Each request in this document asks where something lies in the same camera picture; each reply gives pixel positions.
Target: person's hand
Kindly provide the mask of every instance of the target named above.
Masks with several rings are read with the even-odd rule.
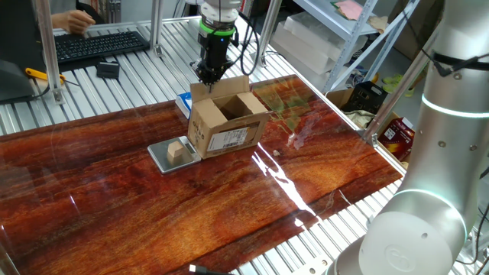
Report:
[[[95,24],[92,16],[84,11],[67,11],[51,15],[53,28],[62,28],[71,34],[84,34],[86,29]]]

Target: yellow tool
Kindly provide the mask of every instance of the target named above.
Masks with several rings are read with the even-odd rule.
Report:
[[[35,77],[37,79],[47,80],[47,74],[46,73],[43,73],[43,72],[40,72],[38,70],[27,68],[27,69],[25,69],[25,73],[28,76],[32,76],[32,77]],[[64,75],[60,75],[60,81],[61,81],[61,85],[63,85],[63,82],[66,81],[66,77]]]

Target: reddish brown wood panel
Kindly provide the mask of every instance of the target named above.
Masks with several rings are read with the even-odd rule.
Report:
[[[235,269],[400,178],[295,76],[254,84],[259,146],[162,175],[147,146],[186,134],[174,102],[0,137],[0,241],[21,273]]]

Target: pink paper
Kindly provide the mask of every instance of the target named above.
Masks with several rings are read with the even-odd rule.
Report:
[[[349,20],[358,20],[358,18],[360,17],[360,13],[363,10],[362,6],[360,6],[357,2],[352,0],[336,2],[335,5],[339,7],[342,13]]]

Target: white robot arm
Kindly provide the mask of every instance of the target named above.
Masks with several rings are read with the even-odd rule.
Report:
[[[410,167],[368,233],[327,275],[446,275],[474,225],[489,141],[489,1],[445,0]]]

